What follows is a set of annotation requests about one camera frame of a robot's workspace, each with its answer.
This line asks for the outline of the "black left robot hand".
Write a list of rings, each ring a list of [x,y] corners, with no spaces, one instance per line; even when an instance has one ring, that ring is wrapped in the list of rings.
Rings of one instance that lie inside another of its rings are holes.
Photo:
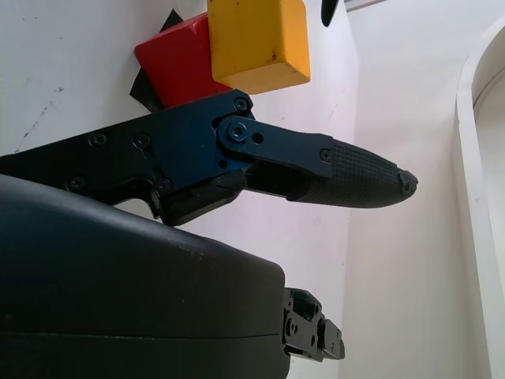
[[[323,26],[329,27],[335,11],[338,7],[339,0],[322,0],[320,8],[320,17]]]

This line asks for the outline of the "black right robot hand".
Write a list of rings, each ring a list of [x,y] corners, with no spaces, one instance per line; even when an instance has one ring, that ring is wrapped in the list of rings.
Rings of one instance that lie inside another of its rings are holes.
[[[395,163],[258,122],[239,90],[1,158],[4,378],[284,378],[340,329],[275,263],[180,230],[251,190],[382,208]]]

